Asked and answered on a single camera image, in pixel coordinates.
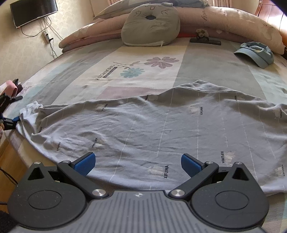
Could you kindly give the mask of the grey printed garment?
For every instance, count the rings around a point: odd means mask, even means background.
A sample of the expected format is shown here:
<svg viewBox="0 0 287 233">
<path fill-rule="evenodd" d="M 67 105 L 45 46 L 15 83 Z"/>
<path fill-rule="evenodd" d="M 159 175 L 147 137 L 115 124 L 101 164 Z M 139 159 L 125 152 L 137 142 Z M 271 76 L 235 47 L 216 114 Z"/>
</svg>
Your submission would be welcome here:
<svg viewBox="0 0 287 233">
<path fill-rule="evenodd" d="M 92 179 L 113 187 L 165 189 L 188 180 L 190 154 L 245 164 L 267 194 L 286 192 L 286 105 L 196 81 L 157 95 L 21 109 L 18 132 L 55 163 L 96 155 Z"/>
</svg>

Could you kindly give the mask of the white power strip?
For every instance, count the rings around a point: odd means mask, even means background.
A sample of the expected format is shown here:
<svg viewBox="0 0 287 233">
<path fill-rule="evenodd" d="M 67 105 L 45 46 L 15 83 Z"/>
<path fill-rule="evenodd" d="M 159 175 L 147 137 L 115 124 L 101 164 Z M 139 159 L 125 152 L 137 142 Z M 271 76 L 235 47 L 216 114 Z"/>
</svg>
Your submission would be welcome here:
<svg viewBox="0 0 287 233">
<path fill-rule="evenodd" d="M 47 32 L 43 32 L 43 34 L 44 34 L 44 38 L 45 38 L 46 42 L 49 44 L 50 43 L 50 38 L 49 38 L 48 33 Z"/>
</svg>

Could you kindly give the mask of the patterned bed sheet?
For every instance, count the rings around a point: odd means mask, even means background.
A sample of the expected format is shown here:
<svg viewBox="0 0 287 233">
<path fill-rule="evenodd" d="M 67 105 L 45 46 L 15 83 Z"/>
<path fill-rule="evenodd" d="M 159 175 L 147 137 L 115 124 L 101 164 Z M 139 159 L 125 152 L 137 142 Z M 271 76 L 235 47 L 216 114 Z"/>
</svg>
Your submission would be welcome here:
<svg viewBox="0 0 287 233">
<path fill-rule="evenodd" d="M 188 38 L 163 47 L 128 47 L 120 39 L 84 46 L 62 54 L 28 79 L 23 84 L 23 99 L 11 104 L 5 114 L 17 117 L 21 109 L 33 102 L 47 106 L 157 95 L 196 81 L 286 105 L 286 60 L 275 54 L 274 63 L 262 69 L 251 59 L 234 54 L 239 47 L 240 44 L 227 40 L 217 46 L 190 43 Z M 55 164 L 18 129 L 6 136 L 26 166 L 35 161 Z M 131 189 L 92 180 L 109 191 Z M 283 232 L 286 192 L 267 195 L 270 211 L 264 229 Z"/>
</svg>

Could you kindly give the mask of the blue cap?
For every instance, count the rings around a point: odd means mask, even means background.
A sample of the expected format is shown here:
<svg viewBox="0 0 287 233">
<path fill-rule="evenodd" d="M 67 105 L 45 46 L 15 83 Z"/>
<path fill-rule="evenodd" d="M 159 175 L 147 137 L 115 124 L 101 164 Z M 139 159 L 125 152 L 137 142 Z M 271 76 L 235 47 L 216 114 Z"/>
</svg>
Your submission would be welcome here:
<svg viewBox="0 0 287 233">
<path fill-rule="evenodd" d="M 248 56 L 262 69 L 274 63 L 273 52 L 267 45 L 260 42 L 242 43 L 234 54 L 244 54 Z"/>
</svg>

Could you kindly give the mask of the pink rolled quilt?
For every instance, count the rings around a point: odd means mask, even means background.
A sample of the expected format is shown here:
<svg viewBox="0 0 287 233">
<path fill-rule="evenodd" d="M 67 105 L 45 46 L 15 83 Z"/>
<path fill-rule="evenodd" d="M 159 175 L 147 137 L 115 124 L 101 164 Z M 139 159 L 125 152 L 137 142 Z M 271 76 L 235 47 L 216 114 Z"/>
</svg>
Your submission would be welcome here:
<svg viewBox="0 0 287 233">
<path fill-rule="evenodd" d="M 237 34 L 251 41 L 267 45 L 272 52 L 283 54 L 284 44 L 278 29 L 271 26 L 261 18 L 242 10 L 227 7 L 188 8 L 176 7 L 180 23 L 187 26 L 208 27 L 216 30 Z M 96 37 L 108 32 L 119 30 L 129 14 L 123 14 L 109 19 L 92 23 L 69 36 L 58 44 L 59 48 L 72 44 L 88 37 Z"/>
</svg>

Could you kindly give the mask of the wooden headboard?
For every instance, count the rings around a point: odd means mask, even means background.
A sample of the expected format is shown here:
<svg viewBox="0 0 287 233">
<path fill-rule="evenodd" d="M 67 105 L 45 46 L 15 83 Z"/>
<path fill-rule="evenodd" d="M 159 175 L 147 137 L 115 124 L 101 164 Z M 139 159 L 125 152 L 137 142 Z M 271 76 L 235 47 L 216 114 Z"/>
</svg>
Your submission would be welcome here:
<svg viewBox="0 0 287 233">
<path fill-rule="evenodd" d="M 278 29 L 282 36 L 283 44 L 286 46 L 287 40 L 287 17 L 269 0 L 259 0 L 255 15 Z"/>
</svg>

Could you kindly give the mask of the black wall television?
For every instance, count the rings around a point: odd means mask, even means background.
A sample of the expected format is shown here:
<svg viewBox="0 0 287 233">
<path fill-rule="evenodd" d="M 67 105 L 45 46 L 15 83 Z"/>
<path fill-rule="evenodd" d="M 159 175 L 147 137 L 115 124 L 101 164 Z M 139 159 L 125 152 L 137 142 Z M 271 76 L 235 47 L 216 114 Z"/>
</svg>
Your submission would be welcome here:
<svg viewBox="0 0 287 233">
<path fill-rule="evenodd" d="M 10 4 L 13 22 L 20 28 L 32 21 L 49 16 L 58 11 L 55 0 L 20 0 Z"/>
</svg>

